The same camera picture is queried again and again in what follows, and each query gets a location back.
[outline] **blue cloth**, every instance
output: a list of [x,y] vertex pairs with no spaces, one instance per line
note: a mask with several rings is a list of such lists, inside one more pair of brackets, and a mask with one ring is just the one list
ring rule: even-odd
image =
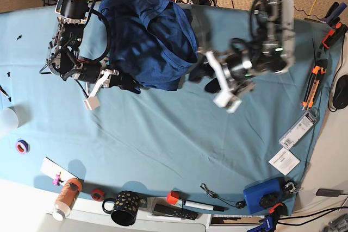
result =
[[[191,11],[192,28],[204,48],[224,51],[230,38],[248,38],[247,11],[182,7]],[[116,87],[102,89],[101,106],[87,111],[74,80],[39,75],[57,24],[53,7],[0,14],[0,83],[12,97],[9,102],[0,95],[0,110],[13,107],[20,119],[20,127],[0,140],[0,178],[59,192],[61,188],[40,173],[48,157],[84,179],[82,198],[91,199],[96,187],[108,196],[131,190],[158,197],[178,189],[188,200],[226,207],[207,196],[200,183],[222,198],[240,201],[246,187],[282,176],[268,161],[282,148],[279,138],[303,114],[301,102],[314,60],[312,38],[318,46],[330,29],[296,20],[296,64],[282,75],[253,78],[255,90],[229,115],[214,104],[215,95],[204,91],[209,79],[199,84],[186,81],[176,92],[149,89],[135,95]],[[93,16],[80,54],[100,56],[105,36],[104,24]],[[308,166],[340,50],[338,41],[323,57],[328,58],[328,68],[314,104],[320,118],[291,149],[301,162],[289,179],[302,180]],[[15,149],[18,139],[29,143],[26,155]],[[285,202],[289,212],[294,201],[292,196]],[[224,214],[247,215],[248,210],[229,208]]]
[[145,87],[177,90],[197,62],[197,43],[184,11],[172,0],[103,0],[111,27],[110,63]]

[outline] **orange bottle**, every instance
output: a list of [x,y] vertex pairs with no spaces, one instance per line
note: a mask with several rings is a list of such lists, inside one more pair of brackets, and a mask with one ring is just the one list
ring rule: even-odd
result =
[[70,215],[81,190],[82,184],[77,178],[71,178],[65,183],[54,203],[52,216],[55,220],[62,221]]

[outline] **pink clip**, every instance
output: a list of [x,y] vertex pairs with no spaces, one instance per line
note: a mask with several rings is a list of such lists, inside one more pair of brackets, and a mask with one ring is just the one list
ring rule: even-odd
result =
[[55,179],[52,181],[54,186],[59,186],[60,185],[60,173],[55,175]]

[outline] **remote control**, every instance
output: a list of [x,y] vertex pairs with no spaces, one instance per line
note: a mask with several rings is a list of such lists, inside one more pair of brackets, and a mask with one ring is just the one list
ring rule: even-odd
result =
[[163,206],[160,204],[156,204],[156,206],[154,206],[153,211],[158,212],[158,213],[162,213],[162,214],[166,214],[166,215],[170,215],[173,217],[186,218],[188,220],[195,220],[198,216],[198,213],[193,212],[191,210],[175,209],[175,208],[171,208],[169,206]]

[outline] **mug handle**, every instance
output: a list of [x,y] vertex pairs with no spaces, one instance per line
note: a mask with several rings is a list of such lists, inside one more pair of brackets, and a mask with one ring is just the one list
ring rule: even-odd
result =
[[106,199],[103,201],[103,205],[102,205],[103,211],[104,211],[106,214],[111,215],[112,210],[106,210],[105,207],[104,207],[104,205],[105,205],[106,202],[114,202],[114,203],[116,203],[116,199],[115,199],[115,198],[106,198]]

